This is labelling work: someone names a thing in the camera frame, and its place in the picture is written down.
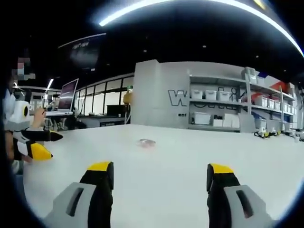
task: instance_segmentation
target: storage shelf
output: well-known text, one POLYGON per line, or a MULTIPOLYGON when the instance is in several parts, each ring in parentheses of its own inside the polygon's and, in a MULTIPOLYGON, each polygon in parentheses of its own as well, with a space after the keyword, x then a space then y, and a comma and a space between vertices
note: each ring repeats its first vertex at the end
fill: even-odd
MULTIPOLYGON (((273 95, 273 96, 276 96, 278 98, 280 97, 280 94, 281 94, 281 92, 278 91, 278 90, 275 90, 273 88, 266 87, 266 86, 263 86, 263 85, 258 85, 258 84, 250 84, 250 88, 252 90, 256 91, 256 92, 273 95)), ((295 100, 291 95, 286 94, 286 93, 283 93, 283 99, 286 99, 288 101, 294 101, 295 100)))
POLYGON ((240 132, 239 128, 214 127, 214 126, 211 126, 211 125, 201 125, 201 124, 189 124, 188 129, 191 129, 191 130, 206 130, 206 131, 220 131, 220 132, 240 132))
POLYGON ((255 108, 255 109, 261 109, 261 110, 267 110, 267 111, 271 111, 271 112, 274 112, 274 113, 282 113, 281 110, 276 110, 276 109, 272 109, 272 108, 268 108, 268 107, 262 107, 262 106, 259 106, 259 105, 251 105, 252 108, 255 108))
POLYGON ((246 80, 225 76, 190 76, 190 83, 246 87, 246 80))
POLYGON ((205 99, 190 99, 191 103, 209 103, 209 104, 220 104, 220 105, 234 105, 234 106, 247 106, 247 103, 241 103, 236 101, 211 101, 205 99))

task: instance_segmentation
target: white table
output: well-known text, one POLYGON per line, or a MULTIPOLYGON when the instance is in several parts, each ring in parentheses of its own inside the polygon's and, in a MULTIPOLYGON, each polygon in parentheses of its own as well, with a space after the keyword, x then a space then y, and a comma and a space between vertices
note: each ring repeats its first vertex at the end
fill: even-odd
POLYGON ((47 142, 49 161, 27 164, 27 201, 43 218, 53 199, 79 182, 93 163, 114 162, 113 228, 208 227, 208 163, 232 168, 279 219, 299 191, 304 174, 303 143, 280 136, 263 140, 245 133, 223 133, 119 125, 63 132, 47 142), (139 139, 156 141, 154 148, 139 139))

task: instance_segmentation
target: white wall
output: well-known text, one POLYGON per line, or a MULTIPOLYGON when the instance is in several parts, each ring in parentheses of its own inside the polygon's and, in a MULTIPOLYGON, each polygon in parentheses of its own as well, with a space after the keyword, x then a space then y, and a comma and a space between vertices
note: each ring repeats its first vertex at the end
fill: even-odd
MULTIPOLYGON (((209 62, 172 62, 158 63, 157 60, 150 60, 137 63, 134 73, 133 105, 131 123, 150 126, 165 126, 175 128, 187 128, 189 123, 189 96, 190 96, 190 75, 193 76, 227 76, 241 78, 243 67, 232 66, 221 63, 209 62), (185 96, 177 95, 177 100, 182 99, 183 104, 172 105, 169 91, 173 90, 184 93, 185 96)), ((272 86, 279 80, 267 76, 265 85, 272 86)), ((218 86, 201 85, 204 90, 217 90, 218 86)), ((194 108, 191 112, 210 112, 211 108, 194 108)), ((235 113, 235 110, 224 111, 213 108, 212 114, 235 113)), ((256 116, 265 119, 270 114, 261 110, 253 110, 256 116)), ((280 116, 273 116, 273 119, 280 120, 280 116)), ((290 121, 297 125, 298 118, 291 118, 290 121)))

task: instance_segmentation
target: shelf unit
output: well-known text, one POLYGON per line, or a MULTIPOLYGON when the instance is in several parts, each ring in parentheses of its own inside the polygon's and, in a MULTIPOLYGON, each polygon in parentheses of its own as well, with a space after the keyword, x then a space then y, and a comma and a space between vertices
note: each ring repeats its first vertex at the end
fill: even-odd
MULTIPOLYGON (((285 113, 283 106, 284 106, 284 100, 287 102, 294 101, 295 99, 286 93, 282 92, 282 88, 280 90, 275 90, 270 87, 266 87, 263 85, 258 84, 252 84, 249 81, 249 78, 246 77, 246 79, 240 79, 240 78, 234 78, 234 77, 225 77, 225 76, 190 76, 190 85, 193 84, 203 84, 203 85, 220 85, 220 86, 230 86, 235 87, 238 89, 237 98, 240 97, 240 89, 245 89, 247 92, 247 102, 234 102, 234 101, 211 101, 211 100, 205 100, 205 99, 190 99, 190 104, 214 104, 214 105, 230 105, 230 106, 236 106, 239 109, 245 108, 247 109, 248 115, 251 116, 252 109, 260 109, 264 111, 268 111, 271 114, 272 113, 280 113, 281 114, 281 124, 284 123, 284 115, 292 116, 291 113, 285 113), (268 107, 262 107, 258 105, 252 104, 251 101, 251 94, 252 92, 260 92, 262 94, 268 94, 271 97, 277 97, 279 98, 281 102, 281 110, 275 110, 268 107)), ((240 129, 235 128, 227 128, 227 127, 214 127, 210 125, 197 125, 197 124, 189 124, 189 129, 195 129, 195 130, 212 130, 212 131, 228 131, 228 132, 240 132, 240 129)))

